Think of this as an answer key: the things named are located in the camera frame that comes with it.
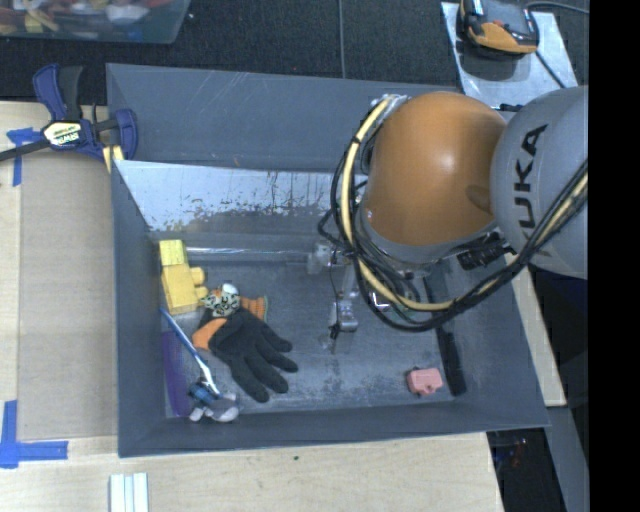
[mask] clamp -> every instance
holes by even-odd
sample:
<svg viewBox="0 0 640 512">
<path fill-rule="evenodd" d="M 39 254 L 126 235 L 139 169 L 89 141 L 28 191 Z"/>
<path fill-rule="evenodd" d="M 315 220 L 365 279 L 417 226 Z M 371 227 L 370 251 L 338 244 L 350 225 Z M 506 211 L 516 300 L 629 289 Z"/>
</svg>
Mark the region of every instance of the clamp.
<svg viewBox="0 0 640 512">
<path fill-rule="evenodd" d="M 51 121 L 40 130 L 39 140 L 1 152 L 0 162 L 45 148 L 75 151 L 104 162 L 110 155 L 111 146 L 100 141 L 99 133 L 114 128 L 119 130 L 117 144 L 122 157 L 133 158 L 138 146 L 138 132 L 132 110 L 117 110 L 113 118 L 99 123 L 95 119 L 94 122 L 83 119 L 82 109 L 77 103 L 82 70 L 81 66 L 49 64 L 36 72 L 33 88 L 38 101 L 49 111 Z"/>
</svg>

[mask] wooden table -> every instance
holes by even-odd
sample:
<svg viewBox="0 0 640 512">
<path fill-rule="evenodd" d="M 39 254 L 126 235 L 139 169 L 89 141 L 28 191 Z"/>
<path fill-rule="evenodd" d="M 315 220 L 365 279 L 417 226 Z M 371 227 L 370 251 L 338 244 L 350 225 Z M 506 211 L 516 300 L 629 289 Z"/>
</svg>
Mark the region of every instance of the wooden table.
<svg viewBox="0 0 640 512">
<path fill-rule="evenodd" d="M 0 150 L 12 147 L 7 130 L 47 121 L 39 104 L 0 102 Z M 38 162 L 55 166 L 64 158 L 50 154 Z M 13 162 L 0 163 L 0 402 L 20 391 L 21 188 L 12 187 L 12 174 Z M 513 286 L 545 403 L 565 405 L 529 275 Z M 77 437 L 69 441 L 68 460 L 0 470 L 0 511 L 105 511 L 110 475 L 141 472 L 153 512 L 504 510 L 487 437 L 477 433 L 135 459 L 118 458 L 114 435 Z"/>
</svg>

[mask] yellow cable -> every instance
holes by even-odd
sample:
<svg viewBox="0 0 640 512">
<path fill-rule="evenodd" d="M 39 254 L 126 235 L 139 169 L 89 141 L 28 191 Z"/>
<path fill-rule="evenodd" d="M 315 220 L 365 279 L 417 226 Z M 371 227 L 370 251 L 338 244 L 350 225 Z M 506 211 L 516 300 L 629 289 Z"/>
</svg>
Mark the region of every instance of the yellow cable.
<svg viewBox="0 0 640 512">
<path fill-rule="evenodd" d="M 122 148 L 117 144 L 115 146 L 105 146 L 102 149 L 102 157 L 107 165 L 107 172 L 109 174 L 111 174 L 111 162 L 113 159 L 125 160 Z"/>
<path fill-rule="evenodd" d="M 389 101 L 389 99 L 382 100 L 367 116 L 355 135 L 355 141 L 353 141 L 349 146 L 347 156 L 345 158 L 340 197 L 340 215 L 342 217 L 342 225 L 345 235 L 350 243 L 353 243 L 353 231 L 351 226 L 351 218 L 349 216 L 349 186 L 351 184 L 351 174 L 353 173 L 355 158 L 364 136 L 371 129 L 376 120 L 382 115 L 384 110 L 387 108 Z M 443 311 L 450 307 L 453 303 L 453 301 L 447 301 L 428 304 L 424 302 L 416 302 L 414 300 L 407 299 L 406 297 L 400 297 L 393 291 L 391 291 L 388 287 L 386 287 L 383 283 L 381 283 L 378 278 L 376 278 L 371 269 L 360 258 L 358 258 L 358 265 L 363 277 L 369 282 L 369 284 L 380 295 L 396 304 L 400 303 L 407 308 L 417 311 Z"/>
<path fill-rule="evenodd" d="M 365 135 L 371 129 L 373 124 L 378 120 L 378 118 L 382 115 L 384 110 L 387 108 L 390 100 L 384 99 L 376 107 L 371 111 L 371 113 L 367 116 L 367 118 L 363 121 L 360 129 L 356 132 L 354 137 L 354 141 L 349 145 L 349 149 L 347 150 L 347 156 L 345 158 L 344 166 L 343 166 L 343 175 L 342 175 L 342 186 L 341 186 L 341 197 L 340 197 L 340 216 L 342 219 L 342 226 L 344 229 L 344 233 L 351 244 L 353 244 L 353 228 L 351 225 L 351 217 L 349 215 L 349 196 L 350 196 L 350 185 L 351 185 L 351 175 L 353 174 L 353 167 L 355 164 L 356 155 L 358 153 L 358 149 L 360 144 L 362 143 Z M 580 180 L 580 182 L 576 185 L 574 192 L 571 197 L 568 197 L 563 201 L 558 210 L 553 215 L 549 225 L 542 233 L 541 239 L 544 239 L 544 236 L 549 233 L 550 230 L 554 229 L 558 223 L 558 220 L 564 215 L 566 210 L 570 207 L 575 196 L 579 195 L 582 190 L 587 186 L 587 174 Z M 516 265 L 520 260 L 520 256 L 516 256 L 516 258 L 507 265 L 507 268 L 511 268 Z M 425 303 L 425 302 L 417 302 L 406 297 L 401 297 L 390 290 L 387 286 L 385 286 L 375 274 L 371 271 L 371 269 L 364 263 L 360 258 L 358 258 L 358 266 L 360 267 L 360 272 L 362 276 L 366 279 L 366 281 L 371 285 L 371 287 L 377 291 L 380 295 L 385 297 L 387 300 L 394 302 L 395 304 L 401 304 L 409 309 L 414 311 L 422 311 L 422 312 L 435 312 L 435 311 L 445 311 L 450 308 L 454 302 L 459 301 L 466 297 L 468 294 L 461 295 L 456 299 L 445 301 L 445 302 L 433 302 L 433 303 Z M 477 293 L 484 293 L 486 290 L 494 286 L 498 282 L 498 279 L 494 279 L 488 283 L 486 283 Z"/>
</svg>

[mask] bin floor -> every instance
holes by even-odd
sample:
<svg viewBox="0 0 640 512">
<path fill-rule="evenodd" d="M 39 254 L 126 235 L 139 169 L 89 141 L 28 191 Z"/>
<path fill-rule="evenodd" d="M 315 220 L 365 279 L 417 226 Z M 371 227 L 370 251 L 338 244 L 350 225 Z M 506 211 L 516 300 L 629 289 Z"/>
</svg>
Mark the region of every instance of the bin floor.
<svg viewBox="0 0 640 512">
<path fill-rule="evenodd" d="M 228 367 L 208 351 L 201 351 L 209 363 L 216 384 L 224 392 L 235 392 L 243 413 L 287 410 L 341 409 L 401 404 L 424 404 L 453 400 L 444 378 L 442 359 L 434 332 L 407 333 L 383 324 L 358 296 L 354 313 L 356 332 L 342 332 L 333 351 L 329 337 L 329 319 L 334 304 L 333 278 L 342 281 L 343 268 L 323 269 L 309 275 L 303 263 L 221 263 L 200 264 L 207 274 L 206 285 L 215 288 L 233 283 L 240 294 L 268 300 L 267 323 L 293 344 L 286 354 L 299 367 L 297 373 L 282 372 L 289 391 L 277 394 L 261 404 L 236 385 Z M 176 315 L 188 336 L 195 331 L 204 308 L 195 313 Z M 199 376 L 199 368 L 183 349 L 187 385 Z M 435 393 L 418 397 L 406 384 L 406 373 L 416 367 L 438 368 L 444 385 Z M 167 415 L 172 416 L 167 403 Z"/>
</svg>

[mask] gray bin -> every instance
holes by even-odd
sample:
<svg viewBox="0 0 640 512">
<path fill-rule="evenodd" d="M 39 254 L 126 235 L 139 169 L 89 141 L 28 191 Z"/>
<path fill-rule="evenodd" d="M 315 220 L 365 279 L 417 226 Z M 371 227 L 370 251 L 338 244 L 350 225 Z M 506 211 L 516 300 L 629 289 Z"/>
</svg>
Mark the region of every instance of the gray bin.
<svg viewBox="0 0 640 512">
<path fill-rule="evenodd" d="M 462 387 L 447 380 L 433 395 L 412 395 L 405 372 L 429 366 L 445 373 L 448 354 L 434 331 L 395 331 L 361 298 L 358 330 L 342 333 L 335 353 L 327 349 L 331 276 L 308 274 L 305 257 L 319 239 L 331 173 L 373 99 L 442 87 L 123 65 L 110 65 L 108 78 L 110 109 L 133 109 L 140 129 L 136 159 L 112 171 L 120 456 L 548 425 L 509 286 L 445 325 Z M 315 185 L 302 201 L 260 198 L 297 197 L 300 183 Z M 284 374 L 289 393 L 264 405 L 240 393 L 241 414 L 229 424 L 171 413 L 158 313 L 163 238 L 185 241 L 209 287 L 230 280 L 242 294 L 269 297 L 268 322 L 293 343 L 300 367 Z M 472 272 L 443 265 L 430 284 L 444 299 L 502 264 Z M 177 319 L 189 332 L 198 315 Z M 208 359 L 220 387 L 233 388 L 226 367 Z"/>
</svg>

